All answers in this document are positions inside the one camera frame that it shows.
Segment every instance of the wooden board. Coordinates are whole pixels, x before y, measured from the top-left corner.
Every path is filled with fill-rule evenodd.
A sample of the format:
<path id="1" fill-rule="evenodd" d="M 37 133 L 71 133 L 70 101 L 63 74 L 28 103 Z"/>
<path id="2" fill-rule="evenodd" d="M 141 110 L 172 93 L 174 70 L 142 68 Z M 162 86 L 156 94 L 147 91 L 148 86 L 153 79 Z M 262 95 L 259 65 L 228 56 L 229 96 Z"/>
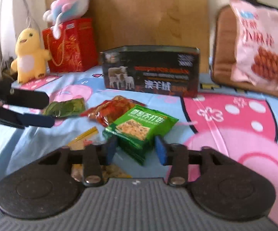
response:
<path id="1" fill-rule="evenodd" d="M 47 9 L 53 1 L 46 0 Z M 197 47 L 200 72 L 208 72 L 207 0 L 91 0 L 86 16 L 94 20 L 99 51 L 136 44 Z"/>

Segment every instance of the plastic packaging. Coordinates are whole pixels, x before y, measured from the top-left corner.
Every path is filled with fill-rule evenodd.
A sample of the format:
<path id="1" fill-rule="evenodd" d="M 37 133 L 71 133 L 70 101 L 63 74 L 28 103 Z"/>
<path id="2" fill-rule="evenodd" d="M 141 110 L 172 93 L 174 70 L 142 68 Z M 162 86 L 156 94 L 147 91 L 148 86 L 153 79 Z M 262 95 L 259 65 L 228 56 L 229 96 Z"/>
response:
<path id="1" fill-rule="evenodd" d="M 81 150 L 89 144 L 99 144 L 101 143 L 100 135 L 96 127 L 89 129 L 88 131 L 77 136 L 72 140 L 68 146 L 71 150 Z M 109 166 L 101 166 L 103 179 L 107 181 L 109 178 L 131 178 L 130 175 L 126 174 L 117 165 L 111 164 Z M 77 180 L 81 181 L 83 178 L 83 167 L 81 164 L 74 164 L 72 166 L 71 176 Z"/>
<path id="2" fill-rule="evenodd" d="M 72 99 L 65 102 L 52 102 L 45 109 L 43 114 L 57 118 L 78 116 L 85 111 L 83 98 Z"/>
<path id="3" fill-rule="evenodd" d="M 164 136 L 177 121 L 160 111 L 136 105 L 106 127 L 103 135 L 107 138 L 117 135 L 119 146 L 143 165 L 146 152 L 154 146 L 154 137 Z"/>
<path id="4" fill-rule="evenodd" d="M 107 127 L 136 104 L 144 106 L 140 102 L 117 95 L 112 100 L 106 100 L 100 105 L 86 110 L 80 116 L 88 116 L 90 119 L 96 120 L 104 127 Z"/>
<path id="5" fill-rule="evenodd" d="M 278 90 L 278 11 L 242 0 L 230 4 L 238 32 L 231 80 Z"/>

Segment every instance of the gift bag handle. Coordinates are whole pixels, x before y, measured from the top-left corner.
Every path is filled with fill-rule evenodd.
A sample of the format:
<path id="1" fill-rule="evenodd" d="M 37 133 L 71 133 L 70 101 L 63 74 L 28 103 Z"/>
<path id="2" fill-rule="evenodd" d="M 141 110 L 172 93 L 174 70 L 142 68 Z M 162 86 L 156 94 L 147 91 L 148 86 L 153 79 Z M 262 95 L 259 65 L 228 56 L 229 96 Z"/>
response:
<path id="1" fill-rule="evenodd" d="M 63 63 L 63 59 L 64 59 L 64 43 L 65 43 L 65 37 L 66 37 L 66 29 L 64 29 L 64 36 L 63 36 L 63 41 L 62 41 L 62 59 L 61 59 L 60 64 L 57 64 L 57 63 L 55 62 L 55 59 L 53 58 L 52 53 L 51 53 L 50 45 L 49 45 L 49 34 L 47 34 L 47 46 L 48 46 L 48 50 L 49 50 L 49 52 L 51 53 L 53 64 L 54 64 L 55 66 L 57 66 L 57 67 L 61 66 L 62 63 Z"/>

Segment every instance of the pink plush toy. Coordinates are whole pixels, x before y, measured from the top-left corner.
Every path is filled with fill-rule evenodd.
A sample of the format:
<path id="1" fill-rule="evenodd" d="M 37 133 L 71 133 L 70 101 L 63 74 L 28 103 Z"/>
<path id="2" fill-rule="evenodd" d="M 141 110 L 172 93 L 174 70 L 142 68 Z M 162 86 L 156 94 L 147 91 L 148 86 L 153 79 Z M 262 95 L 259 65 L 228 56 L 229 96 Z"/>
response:
<path id="1" fill-rule="evenodd" d="M 89 8 L 90 0 L 56 0 L 52 2 L 50 10 L 43 15 L 43 20 L 53 23 L 52 34 L 59 39 L 61 31 L 59 24 L 82 17 Z"/>

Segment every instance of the pink snack bag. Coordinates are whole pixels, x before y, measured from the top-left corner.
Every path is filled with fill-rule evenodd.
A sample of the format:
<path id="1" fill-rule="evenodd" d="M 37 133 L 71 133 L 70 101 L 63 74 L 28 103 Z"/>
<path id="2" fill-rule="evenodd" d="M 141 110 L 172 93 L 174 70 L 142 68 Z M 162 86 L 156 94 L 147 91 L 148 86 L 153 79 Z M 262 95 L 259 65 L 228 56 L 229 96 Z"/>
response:
<path id="1" fill-rule="evenodd" d="M 278 90 L 278 10 L 231 0 L 237 17 L 231 80 Z"/>

